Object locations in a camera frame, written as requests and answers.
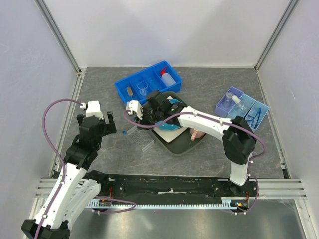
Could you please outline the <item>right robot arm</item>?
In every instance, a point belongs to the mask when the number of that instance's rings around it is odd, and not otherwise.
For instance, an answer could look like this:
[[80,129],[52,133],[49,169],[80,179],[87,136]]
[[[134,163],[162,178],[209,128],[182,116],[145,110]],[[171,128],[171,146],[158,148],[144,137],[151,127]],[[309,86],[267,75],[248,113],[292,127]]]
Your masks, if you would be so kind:
[[155,90],[146,103],[138,107],[137,121],[143,125],[165,122],[168,125],[192,128],[215,137],[223,143],[226,157],[231,161],[228,190],[234,196],[246,191],[248,161],[256,139],[243,117],[234,119],[215,117],[187,105],[174,92]]

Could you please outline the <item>glass jar with lid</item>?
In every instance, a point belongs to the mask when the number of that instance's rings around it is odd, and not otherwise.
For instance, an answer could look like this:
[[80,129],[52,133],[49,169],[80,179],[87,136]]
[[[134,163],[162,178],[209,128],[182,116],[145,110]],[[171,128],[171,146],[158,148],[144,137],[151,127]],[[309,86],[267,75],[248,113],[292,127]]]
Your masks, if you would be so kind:
[[232,100],[232,96],[233,96],[233,93],[232,92],[227,92],[225,94],[225,98],[224,98],[224,101],[222,103],[222,105],[225,107],[225,108],[229,108],[232,106],[232,103],[233,103],[233,100]]

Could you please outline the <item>white wash bottle red cap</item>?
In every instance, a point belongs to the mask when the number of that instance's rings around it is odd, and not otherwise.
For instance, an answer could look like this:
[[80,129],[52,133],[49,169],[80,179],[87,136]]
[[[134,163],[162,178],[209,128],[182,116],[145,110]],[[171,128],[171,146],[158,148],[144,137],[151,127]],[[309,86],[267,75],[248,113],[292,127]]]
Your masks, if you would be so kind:
[[166,69],[167,69],[167,66],[161,69],[160,76],[165,86],[170,87],[175,84],[175,80],[169,73],[166,72]]

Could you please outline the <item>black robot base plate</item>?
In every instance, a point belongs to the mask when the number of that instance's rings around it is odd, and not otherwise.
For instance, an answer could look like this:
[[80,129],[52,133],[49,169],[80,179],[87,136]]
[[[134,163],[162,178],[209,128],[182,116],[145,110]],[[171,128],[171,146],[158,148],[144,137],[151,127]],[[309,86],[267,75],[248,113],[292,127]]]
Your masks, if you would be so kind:
[[133,203],[219,203],[222,198],[252,199],[255,180],[237,186],[228,178],[105,174],[93,170],[84,179],[101,185],[99,197]]

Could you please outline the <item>glass flask with stopper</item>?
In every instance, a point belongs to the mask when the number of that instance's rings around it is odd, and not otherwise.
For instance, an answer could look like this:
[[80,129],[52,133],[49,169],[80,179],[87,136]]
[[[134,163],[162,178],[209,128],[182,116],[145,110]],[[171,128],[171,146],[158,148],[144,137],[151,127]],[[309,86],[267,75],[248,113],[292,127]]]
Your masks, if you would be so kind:
[[239,113],[246,113],[248,111],[248,105],[245,100],[239,99],[236,95],[232,96],[232,100],[235,103],[234,111]]

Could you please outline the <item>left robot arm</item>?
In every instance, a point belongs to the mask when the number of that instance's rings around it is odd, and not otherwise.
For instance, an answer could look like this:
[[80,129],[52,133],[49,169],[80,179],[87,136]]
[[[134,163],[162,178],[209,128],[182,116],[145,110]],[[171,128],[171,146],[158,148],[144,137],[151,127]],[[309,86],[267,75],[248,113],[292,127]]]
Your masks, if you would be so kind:
[[72,226],[88,203],[109,192],[104,174],[87,172],[98,155],[102,138],[117,132],[112,112],[107,117],[108,122],[95,116],[77,116],[79,134],[67,149],[65,168],[35,218],[25,220],[21,226],[27,238],[69,238]]

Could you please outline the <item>blue safety glasses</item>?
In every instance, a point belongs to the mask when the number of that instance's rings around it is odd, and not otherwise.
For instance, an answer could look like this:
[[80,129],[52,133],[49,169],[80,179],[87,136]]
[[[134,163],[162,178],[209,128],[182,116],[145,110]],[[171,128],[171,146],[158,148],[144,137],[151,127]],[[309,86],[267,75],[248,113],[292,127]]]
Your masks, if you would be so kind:
[[249,124],[251,129],[257,129],[258,123],[260,121],[261,112],[261,108],[251,109],[248,115],[246,116],[246,122]]

